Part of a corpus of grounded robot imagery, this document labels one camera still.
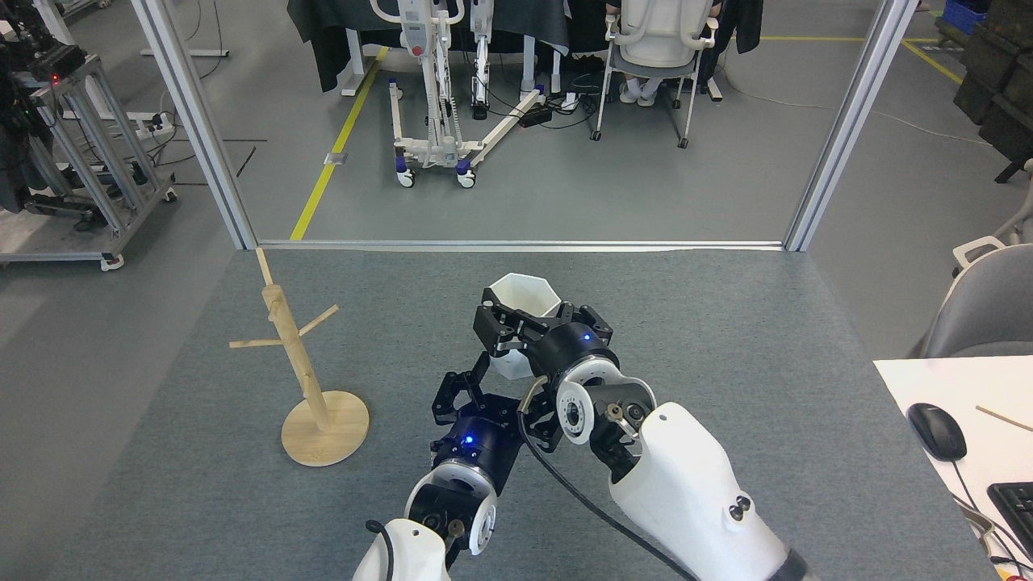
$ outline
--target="aluminum frame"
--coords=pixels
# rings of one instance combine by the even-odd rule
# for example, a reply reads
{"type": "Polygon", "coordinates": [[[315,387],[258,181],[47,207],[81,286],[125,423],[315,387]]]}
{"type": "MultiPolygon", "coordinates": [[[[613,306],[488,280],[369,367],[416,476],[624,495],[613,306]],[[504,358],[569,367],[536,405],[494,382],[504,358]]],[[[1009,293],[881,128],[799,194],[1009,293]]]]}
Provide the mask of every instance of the aluminum frame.
{"type": "Polygon", "coordinates": [[[857,143],[872,103],[904,38],[918,0],[884,0],[872,21],[846,97],[840,105],[832,132],[804,190],[796,215],[785,236],[785,249],[805,252],[814,240],[833,191],[857,143]]]}
{"type": "MultiPolygon", "coordinates": [[[[197,71],[176,30],[166,0],[132,0],[148,42],[155,52],[161,73],[178,110],[183,114],[190,143],[237,248],[257,245],[250,221],[238,194],[236,178],[226,162],[207,99],[199,88],[197,71]]],[[[777,245],[784,250],[806,251],[824,215],[832,193],[856,144],[872,102],[882,85],[918,0],[883,0],[862,51],[860,59],[843,104],[833,123],[796,214],[781,242],[570,242],[570,241],[285,241],[263,244],[282,248],[365,248],[390,250],[484,250],[534,249],[578,251],[586,248],[606,251],[640,251],[674,248],[763,248],[777,245]]]]}
{"type": "Polygon", "coordinates": [[[183,44],[166,0],[132,0],[132,5],[233,246],[239,250],[257,247],[254,231],[241,203],[237,178],[230,170],[229,156],[212,122],[211,106],[200,87],[197,69],[183,44]]]}

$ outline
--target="white patient lift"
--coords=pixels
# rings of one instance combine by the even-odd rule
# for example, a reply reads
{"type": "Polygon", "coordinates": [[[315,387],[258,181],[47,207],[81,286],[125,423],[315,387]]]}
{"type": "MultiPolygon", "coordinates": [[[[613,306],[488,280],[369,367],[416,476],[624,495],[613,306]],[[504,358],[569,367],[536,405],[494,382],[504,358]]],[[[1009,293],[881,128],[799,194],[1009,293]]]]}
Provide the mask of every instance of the white patient lift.
{"type": "MultiPolygon", "coordinates": [[[[402,47],[419,60],[427,91],[427,139],[416,140],[402,135],[402,118],[399,99],[402,90],[389,81],[392,125],[395,133],[395,173],[399,183],[412,187],[414,174],[410,163],[421,167],[440,165],[455,167],[460,185],[473,187],[474,169],[516,121],[536,103],[544,101],[544,88],[535,87],[520,100],[488,135],[480,141],[463,141],[459,113],[451,89],[448,68],[448,49],[451,47],[451,25],[466,16],[463,0],[457,2],[455,16],[448,14],[446,0],[397,0],[399,16],[384,12],[377,0],[370,6],[386,22],[402,26],[402,47]]],[[[492,33],[494,0],[470,0],[471,28],[477,40],[477,70],[473,78],[472,101],[474,117],[478,108],[488,113],[488,42],[492,33]]]]}

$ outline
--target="black mouse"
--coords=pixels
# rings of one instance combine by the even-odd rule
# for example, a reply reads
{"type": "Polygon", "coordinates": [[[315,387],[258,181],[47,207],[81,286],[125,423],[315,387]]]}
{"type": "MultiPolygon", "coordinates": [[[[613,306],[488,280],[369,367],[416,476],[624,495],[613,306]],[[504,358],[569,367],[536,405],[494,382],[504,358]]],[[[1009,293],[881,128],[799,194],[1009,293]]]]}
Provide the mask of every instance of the black mouse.
{"type": "Polygon", "coordinates": [[[952,462],[968,453],[961,427],[943,409],[932,403],[916,403],[907,408],[907,418],[933,458],[952,462]]]}

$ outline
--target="white table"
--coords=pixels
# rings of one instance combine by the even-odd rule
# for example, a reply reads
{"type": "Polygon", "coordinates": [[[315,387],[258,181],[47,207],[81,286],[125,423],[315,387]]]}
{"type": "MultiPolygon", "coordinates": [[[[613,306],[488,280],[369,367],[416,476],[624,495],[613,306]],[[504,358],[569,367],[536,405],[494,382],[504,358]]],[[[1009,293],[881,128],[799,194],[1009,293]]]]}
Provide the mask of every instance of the white table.
{"type": "MultiPolygon", "coordinates": [[[[987,495],[987,487],[1001,482],[1033,482],[1033,432],[975,406],[1033,426],[1033,356],[876,361],[875,366],[902,412],[913,403],[927,402],[958,421],[968,447],[958,468],[979,511],[1005,524],[987,495]]],[[[932,456],[929,459],[947,488],[965,498],[950,463],[932,456]]],[[[1007,539],[1005,542],[1020,558],[1018,548],[1007,539]]]]}

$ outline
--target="desk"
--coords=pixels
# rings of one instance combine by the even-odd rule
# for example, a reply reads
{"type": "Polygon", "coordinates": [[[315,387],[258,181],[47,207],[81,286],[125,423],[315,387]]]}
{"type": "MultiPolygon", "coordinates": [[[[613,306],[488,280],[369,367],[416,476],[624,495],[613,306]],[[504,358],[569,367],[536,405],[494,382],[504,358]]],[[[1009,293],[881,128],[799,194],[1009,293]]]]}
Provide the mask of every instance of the desk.
{"type": "MultiPolygon", "coordinates": [[[[979,511],[1005,524],[987,495],[987,487],[999,482],[1033,481],[1033,432],[979,411],[975,406],[1033,425],[1030,389],[1033,356],[876,361],[875,365],[901,411],[907,412],[913,403],[928,402],[942,407],[958,421],[968,447],[968,454],[958,461],[958,468],[979,511]]],[[[965,498],[950,463],[932,456],[929,460],[947,488],[965,498]]],[[[1005,542],[1018,556],[1016,547],[1007,539],[1005,542]]]]}
{"type": "MultiPolygon", "coordinates": [[[[299,466],[280,425],[301,394],[282,353],[230,351],[271,332],[250,252],[238,252],[52,579],[348,579],[430,469],[431,400],[480,351],[481,288],[547,278],[615,330],[622,369],[717,437],[758,514],[822,579],[991,581],[995,574],[922,460],[841,303],[803,253],[267,252],[320,385],[359,396],[369,435],[344,462],[299,466]]],[[[520,397],[527,381],[486,378],[520,397]]],[[[552,458],[620,516],[607,473],[569,442],[552,458]]],[[[456,581],[668,581],[522,452],[495,533],[456,581]]]]}

